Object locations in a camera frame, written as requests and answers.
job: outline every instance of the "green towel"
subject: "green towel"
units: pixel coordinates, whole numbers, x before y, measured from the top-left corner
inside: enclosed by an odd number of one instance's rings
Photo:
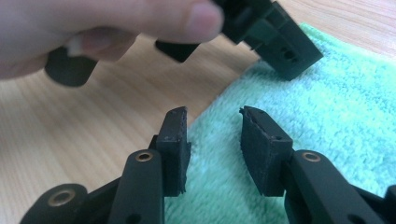
[[[243,160],[244,105],[266,111],[294,149],[327,156],[351,184],[381,197],[396,184],[394,62],[301,27],[324,58],[293,81],[254,64],[190,126],[187,193],[166,198],[166,223],[288,223],[283,198],[261,196]]]

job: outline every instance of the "wooden table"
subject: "wooden table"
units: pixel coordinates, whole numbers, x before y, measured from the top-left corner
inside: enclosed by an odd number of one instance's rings
[[[279,0],[297,22],[396,62],[394,0]],[[89,83],[60,87],[39,72],[0,83],[0,223],[17,223],[47,189],[89,191],[120,176],[147,148],[165,112],[181,105],[193,122],[258,57],[224,37],[177,64],[141,36],[117,63],[99,63]]]

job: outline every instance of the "brass grommet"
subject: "brass grommet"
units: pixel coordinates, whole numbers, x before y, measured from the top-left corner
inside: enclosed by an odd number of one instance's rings
[[[312,161],[312,162],[318,162],[320,161],[320,156],[316,153],[313,152],[305,152],[303,153],[303,158],[308,160],[308,161]]]
[[[61,189],[49,197],[48,204],[51,207],[58,207],[69,203],[76,197],[76,192],[73,189]]]
[[[137,154],[135,159],[137,161],[150,161],[152,159],[152,157],[153,157],[153,155],[151,152],[141,152],[141,153]]]

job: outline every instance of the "finger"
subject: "finger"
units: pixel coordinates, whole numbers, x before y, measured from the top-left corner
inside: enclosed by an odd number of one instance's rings
[[[94,28],[73,36],[66,44],[69,56],[116,61],[136,39],[135,34],[113,28]]]
[[[208,0],[73,2],[78,7],[70,7],[74,9],[74,15],[68,19],[75,20],[74,25],[115,27],[170,42],[208,41],[219,34],[223,23],[222,10]]]
[[[43,55],[20,63],[0,63],[0,79],[22,77],[36,72],[44,67],[47,58],[47,55]]]

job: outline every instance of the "hand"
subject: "hand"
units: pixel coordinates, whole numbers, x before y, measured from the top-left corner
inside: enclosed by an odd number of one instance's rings
[[[0,78],[33,73],[48,53],[119,59],[144,33],[162,41],[201,43],[223,22],[209,0],[2,0]]]

